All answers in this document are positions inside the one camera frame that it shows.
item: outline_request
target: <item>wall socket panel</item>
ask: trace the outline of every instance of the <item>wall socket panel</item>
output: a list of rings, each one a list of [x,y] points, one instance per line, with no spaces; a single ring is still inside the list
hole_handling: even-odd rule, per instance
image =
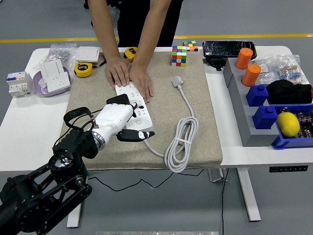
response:
[[[270,173],[273,172],[294,172],[294,171],[307,171],[308,165],[290,165],[290,166],[271,166]]]
[[[70,87],[70,82],[67,72],[63,72],[54,77],[48,77],[46,79],[48,92],[59,91],[65,88]]]
[[[152,131],[153,125],[147,106],[135,84],[130,82],[129,85],[125,87],[115,86],[115,90],[117,95],[126,94],[132,105],[137,103],[138,107],[141,107],[135,109],[136,117],[131,117],[126,123],[126,128],[137,131]]]

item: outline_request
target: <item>blue bin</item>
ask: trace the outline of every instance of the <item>blue bin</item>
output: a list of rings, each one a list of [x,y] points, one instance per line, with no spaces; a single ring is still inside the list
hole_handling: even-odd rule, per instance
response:
[[[273,104],[271,106],[275,107],[277,114],[279,111],[287,107],[290,112],[296,114],[300,112],[304,113],[313,113],[313,104]],[[309,148],[313,147],[313,138],[290,138],[285,139],[280,132],[279,126],[276,122],[279,136],[272,143],[274,149],[280,150],[285,148]]]

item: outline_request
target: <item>black case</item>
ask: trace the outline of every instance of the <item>black case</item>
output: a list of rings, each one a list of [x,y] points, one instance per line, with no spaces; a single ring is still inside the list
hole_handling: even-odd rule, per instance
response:
[[[253,51],[251,59],[257,57],[253,42],[247,41],[204,41],[202,44],[203,55],[209,65],[221,71],[226,65],[227,58],[238,57],[241,48],[247,47]]]

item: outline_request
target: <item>black cloth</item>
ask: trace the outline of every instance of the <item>black cloth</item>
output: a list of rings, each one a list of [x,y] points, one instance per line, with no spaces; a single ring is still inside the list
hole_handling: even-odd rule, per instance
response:
[[[183,0],[172,0],[157,47],[171,47]],[[150,0],[123,0],[117,21],[119,47],[138,47],[141,32],[150,9]]]
[[[288,80],[270,83],[268,91],[269,104],[309,104],[312,103],[312,86],[309,84],[293,84]]]

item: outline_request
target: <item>yellow tape measure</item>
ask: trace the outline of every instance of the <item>yellow tape measure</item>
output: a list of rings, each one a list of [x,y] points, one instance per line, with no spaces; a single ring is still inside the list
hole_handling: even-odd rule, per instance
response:
[[[137,49],[138,48],[136,48],[136,47],[129,47],[129,48],[127,48],[125,50],[125,53],[124,53],[124,58],[127,59],[130,63],[132,63],[134,58],[135,58]]]
[[[76,63],[74,73],[78,77],[88,77],[92,74],[92,63]]]

